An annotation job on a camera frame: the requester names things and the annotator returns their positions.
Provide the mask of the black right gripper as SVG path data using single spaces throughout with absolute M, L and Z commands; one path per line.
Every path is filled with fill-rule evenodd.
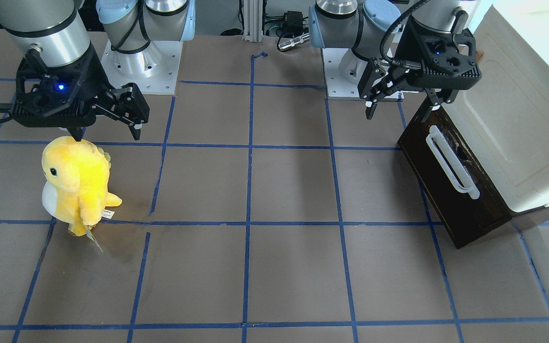
M 140 88 L 135 83 L 125 84 L 121 89 L 99 91 L 83 102 L 83 114 L 89 117 L 104 115 L 113 120 L 124 120 L 135 141 L 139 141 L 142 125 L 150 121 L 150 107 Z M 68 127 L 71 137 L 81 142 L 83 127 Z

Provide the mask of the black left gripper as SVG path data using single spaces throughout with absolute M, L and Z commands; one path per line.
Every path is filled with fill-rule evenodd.
M 395 93 L 397 91 L 422 92 L 423 88 L 410 85 L 409 76 L 421 70 L 421 65 L 410 65 L 411 68 L 392 65 L 387 70 L 380 64 L 378 58 L 371 58 L 360 77 L 358 83 L 359 96 L 366 102 L 366 119 L 371 120 L 375 114 L 380 100 L 377 95 L 380 93 L 380 84 L 384 78 L 384 93 Z M 445 90 L 425 90 L 426 108 L 422 113 L 422 123 L 429 118 L 430 113 L 440 107 L 445 97 Z

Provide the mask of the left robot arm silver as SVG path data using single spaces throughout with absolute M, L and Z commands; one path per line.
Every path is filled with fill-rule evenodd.
M 419 0 L 401 12 L 389 0 L 317 0 L 309 10 L 309 33 L 312 45 L 349 49 L 359 61 L 351 79 L 368 119 L 398 91 L 423 91 L 428 108 L 435 109 L 481 80 L 468 27 L 478 5 Z

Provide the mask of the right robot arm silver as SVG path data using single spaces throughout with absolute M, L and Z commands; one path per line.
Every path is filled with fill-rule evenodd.
M 98 0 L 108 35 L 100 59 L 74 0 L 0 0 L 0 24 L 24 54 L 15 102 L 0 112 L 29 128 L 61 128 L 80 141 L 83 128 L 107 116 L 140 138 L 150 107 L 144 92 L 176 81 L 173 56 L 157 42 L 194 38 L 194 0 Z

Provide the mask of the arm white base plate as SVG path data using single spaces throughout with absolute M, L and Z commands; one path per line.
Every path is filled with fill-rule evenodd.
M 116 88 L 132 82 L 144 95 L 174 95 L 182 50 L 180 41 L 151 41 L 146 50 L 122 54 L 111 50 L 108 41 L 101 64 Z
M 366 61 L 346 48 L 324 48 L 322 57 L 327 97 L 330 100 L 359 100 L 358 84 Z

